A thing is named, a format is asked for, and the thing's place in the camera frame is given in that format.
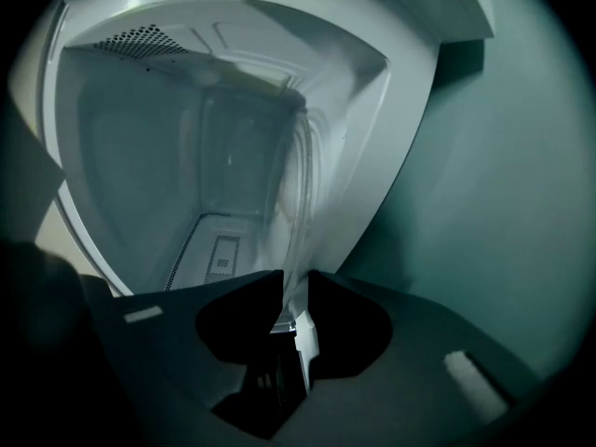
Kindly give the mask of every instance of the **black surface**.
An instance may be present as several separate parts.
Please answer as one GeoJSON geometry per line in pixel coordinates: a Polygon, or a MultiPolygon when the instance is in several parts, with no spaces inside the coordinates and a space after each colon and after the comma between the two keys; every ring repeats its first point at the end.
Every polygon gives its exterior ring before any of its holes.
{"type": "Polygon", "coordinates": [[[241,392],[212,412],[262,439],[270,439],[306,396],[294,332],[270,334],[267,347],[249,364],[241,392]]]}
{"type": "Polygon", "coordinates": [[[144,363],[169,379],[172,389],[179,389],[198,406],[211,409],[226,396],[240,391],[247,368],[245,364],[222,362],[211,353],[196,333],[196,314],[211,301],[245,285],[250,287],[257,281],[281,285],[282,279],[279,271],[260,272],[201,287],[113,298],[108,303],[104,296],[92,293],[90,287],[86,287],[86,292],[108,357],[122,352],[122,357],[114,360],[118,373],[127,364],[134,365],[142,352],[144,363]],[[163,314],[131,324],[125,322],[127,313],[152,306],[159,306],[163,314]]]}
{"type": "Polygon", "coordinates": [[[80,277],[33,244],[0,247],[8,280],[2,286],[5,443],[106,445],[118,438],[139,445],[134,412],[93,329],[80,277]]]}
{"type": "Polygon", "coordinates": [[[265,349],[283,308],[283,272],[274,273],[230,291],[198,311],[196,332],[217,359],[248,364],[265,349]]]}
{"type": "Polygon", "coordinates": [[[391,339],[391,320],[380,305],[319,272],[308,276],[308,313],[320,353],[310,363],[313,382],[362,373],[391,339]]]}
{"type": "MultiPolygon", "coordinates": [[[[503,346],[443,306],[349,278],[318,277],[382,306],[391,320],[392,337],[360,375],[317,380],[273,437],[283,445],[434,446],[469,434],[481,422],[442,362],[455,350],[473,353],[516,398],[537,384],[503,346]]],[[[360,320],[342,321],[350,323],[359,325],[360,320]]]]}

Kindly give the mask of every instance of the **white plastic piece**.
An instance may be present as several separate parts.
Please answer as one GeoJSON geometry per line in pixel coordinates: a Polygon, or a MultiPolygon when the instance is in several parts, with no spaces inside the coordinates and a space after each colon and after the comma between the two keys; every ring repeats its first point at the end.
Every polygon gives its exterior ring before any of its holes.
{"type": "Polygon", "coordinates": [[[159,315],[163,314],[163,310],[161,307],[155,305],[151,306],[150,308],[141,309],[139,311],[133,311],[132,313],[127,313],[124,315],[124,320],[130,323],[136,323],[138,321],[145,321],[149,318],[158,317],[159,315]]]}
{"type": "Polygon", "coordinates": [[[310,361],[318,356],[318,338],[315,322],[306,310],[296,319],[294,343],[296,344],[296,350],[300,353],[306,389],[310,390],[310,361]]]}
{"type": "Polygon", "coordinates": [[[477,416],[486,424],[493,422],[507,410],[507,403],[494,390],[464,351],[445,356],[447,372],[455,380],[477,416]]]}

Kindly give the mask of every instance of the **black object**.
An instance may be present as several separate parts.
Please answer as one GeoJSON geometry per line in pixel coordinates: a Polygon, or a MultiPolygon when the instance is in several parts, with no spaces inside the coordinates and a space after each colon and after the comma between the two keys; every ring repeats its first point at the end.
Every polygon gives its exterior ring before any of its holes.
{"type": "Polygon", "coordinates": [[[310,377],[356,376],[385,351],[391,320],[370,298],[325,278],[308,277],[308,313],[315,322],[320,355],[310,364],[310,377]]]}
{"type": "MultiPolygon", "coordinates": [[[[254,436],[288,447],[435,445],[480,426],[442,366],[447,352],[473,352],[516,398],[534,381],[507,350],[444,307],[313,272],[310,306],[321,355],[305,398],[293,334],[265,336],[253,353],[245,351],[248,363],[238,364],[217,359],[196,332],[197,313],[214,310],[208,318],[222,319],[211,326],[221,328],[235,299],[257,316],[273,317],[280,304],[260,311],[254,302],[267,291],[260,285],[281,286],[281,272],[112,298],[103,280],[80,278],[33,246],[16,248],[4,259],[11,263],[8,278],[18,281],[8,298],[14,316],[4,319],[11,333],[7,353],[14,360],[5,377],[11,387],[7,400],[29,424],[14,427],[26,440],[80,444],[77,433],[83,429],[85,439],[132,445],[264,445],[254,436]],[[257,293],[252,301],[249,287],[257,293]],[[23,336],[38,321],[51,327],[55,318],[32,313],[55,308],[63,330],[55,341],[42,343],[50,349],[41,352],[34,341],[41,338],[23,336]],[[139,318],[140,312],[152,315],[139,318]],[[357,330],[368,337],[359,339],[357,330]],[[355,342],[345,342],[346,334],[355,342]],[[362,353],[366,361],[359,359],[362,353]]],[[[270,290],[275,298],[277,289],[270,290]]],[[[217,340],[210,344],[220,349],[217,340]]]]}
{"type": "Polygon", "coordinates": [[[202,307],[196,332],[217,359],[248,364],[266,350],[282,298],[283,272],[272,272],[202,307]]]}

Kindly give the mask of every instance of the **ventilation holes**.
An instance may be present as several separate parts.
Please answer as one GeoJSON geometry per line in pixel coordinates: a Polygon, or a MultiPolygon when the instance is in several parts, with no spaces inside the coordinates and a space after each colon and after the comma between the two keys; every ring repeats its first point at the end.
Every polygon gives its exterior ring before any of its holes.
{"type": "Polygon", "coordinates": [[[154,24],[115,34],[111,38],[94,43],[93,47],[134,60],[157,55],[188,53],[188,50],[178,45],[154,24]]]}
{"type": "MultiPolygon", "coordinates": [[[[176,259],[176,263],[174,264],[174,266],[171,270],[171,273],[169,274],[168,283],[167,283],[166,289],[164,291],[171,290],[171,285],[174,282],[174,279],[176,278],[176,273],[178,272],[178,267],[180,266],[180,262],[183,260],[184,253],[186,252],[186,248],[188,247],[188,244],[190,243],[191,238],[195,234],[196,228],[200,224],[201,220],[203,220],[206,217],[229,217],[229,216],[230,216],[229,213],[219,213],[219,212],[208,212],[208,213],[203,213],[203,214],[199,215],[198,219],[196,219],[196,222],[193,225],[193,228],[191,229],[190,233],[188,234],[188,237],[184,241],[184,244],[183,244],[182,249],[180,250],[180,253],[178,254],[178,258],[176,259]]],[[[236,253],[236,256],[234,257],[234,273],[236,273],[236,261],[237,261],[237,253],[236,253]]]]}
{"type": "MultiPolygon", "coordinates": [[[[233,278],[236,275],[236,264],[238,260],[238,248],[240,245],[240,238],[239,237],[228,237],[224,235],[218,235],[215,239],[215,244],[213,245],[213,250],[211,251],[211,257],[209,259],[209,267],[207,268],[207,274],[205,275],[205,284],[215,283],[217,281],[224,281],[225,279],[233,278]],[[236,243],[236,249],[234,250],[234,262],[232,264],[232,270],[230,273],[213,273],[211,271],[211,267],[213,266],[213,259],[215,258],[215,252],[217,251],[217,244],[220,240],[225,240],[229,242],[236,243]]],[[[217,266],[220,267],[227,267],[230,260],[225,258],[220,258],[217,260],[217,266]]]]}

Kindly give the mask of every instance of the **green wall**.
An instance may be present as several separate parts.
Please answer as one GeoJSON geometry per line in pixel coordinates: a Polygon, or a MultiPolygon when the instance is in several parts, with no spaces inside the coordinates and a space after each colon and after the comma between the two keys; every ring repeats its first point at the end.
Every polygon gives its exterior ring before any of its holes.
{"type": "Polygon", "coordinates": [[[541,0],[494,10],[495,39],[444,47],[411,152],[340,273],[446,305],[546,376],[593,308],[594,93],[541,0]]]}

